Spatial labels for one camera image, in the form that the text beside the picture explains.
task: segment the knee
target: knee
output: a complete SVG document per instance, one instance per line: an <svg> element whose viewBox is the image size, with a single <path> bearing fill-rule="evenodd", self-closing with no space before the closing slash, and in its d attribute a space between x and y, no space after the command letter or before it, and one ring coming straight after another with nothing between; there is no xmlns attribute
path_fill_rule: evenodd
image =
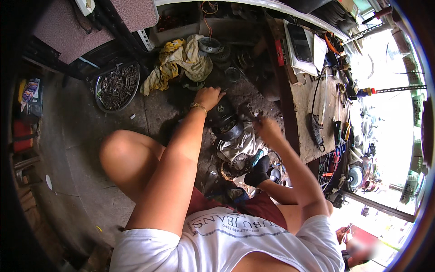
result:
<svg viewBox="0 0 435 272"><path fill-rule="evenodd" d="M108 135L100 147L100 159L104 160L107 157L122 158L127 154L131 154L133 144L129 131L117 130Z"/></svg>
<svg viewBox="0 0 435 272"><path fill-rule="evenodd" d="M334 212L334 206L329 200L325 200L325 201L326 201L326 206L328 207L329 215L332 215L332 213Z"/></svg>

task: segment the gray cloth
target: gray cloth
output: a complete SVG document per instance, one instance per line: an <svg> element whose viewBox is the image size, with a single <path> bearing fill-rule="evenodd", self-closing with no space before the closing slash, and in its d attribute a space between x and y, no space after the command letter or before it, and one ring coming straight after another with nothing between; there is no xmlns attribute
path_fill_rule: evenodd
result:
<svg viewBox="0 0 435 272"><path fill-rule="evenodd" d="M220 141L217 145L217 156L224 161L232 162L239 154L246 154L253 156L259 149L263 149L263 154L268 153L268 148L260 138L251 122L243 122L244 131L237 138L232 141Z"/></svg>

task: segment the white t-shirt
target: white t-shirt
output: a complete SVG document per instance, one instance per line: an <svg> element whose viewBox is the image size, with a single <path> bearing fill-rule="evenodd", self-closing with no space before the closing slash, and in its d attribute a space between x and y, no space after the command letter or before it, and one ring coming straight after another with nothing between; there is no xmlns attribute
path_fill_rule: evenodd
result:
<svg viewBox="0 0 435 272"><path fill-rule="evenodd" d="M301 272L345 268L329 218L316 215L295 235L260 217L224 207L191 214L181 238L157 229L120 234L110 271L228 271L250 252L264 252Z"/></svg>

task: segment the foot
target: foot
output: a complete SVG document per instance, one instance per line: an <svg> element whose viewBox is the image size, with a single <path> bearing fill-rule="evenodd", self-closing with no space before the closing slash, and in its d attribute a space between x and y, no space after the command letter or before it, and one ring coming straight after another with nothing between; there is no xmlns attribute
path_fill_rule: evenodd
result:
<svg viewBox="0 0 435 272"><path fill-rule="evenodd" d="M252 168L252 171L247 173L244 182L249 186L257 187L260 183L269 179L269 175L266 173L269 169L270 158L264 156L258 160L257 164Z"/></svg>

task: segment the red shorts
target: red shorts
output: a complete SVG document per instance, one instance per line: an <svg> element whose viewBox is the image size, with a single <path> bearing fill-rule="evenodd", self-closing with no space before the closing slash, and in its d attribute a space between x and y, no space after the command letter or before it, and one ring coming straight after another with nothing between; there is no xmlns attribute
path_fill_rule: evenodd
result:
<svg viewBox="0 0 435 272"><path fill-rule="evenodd" d="M194 187L189 209L187 210L187 216L195 212L200 212L215 207L226 207L234 210L232 207L224 205L216 200L208 200L198 189ZM253 198L246 200L244 203L237 203L236 207L237 211L242 214L261 217L287 229L287 223L285 222L284 216L275 203L272 202L266 192L262 192Z"/></svg>

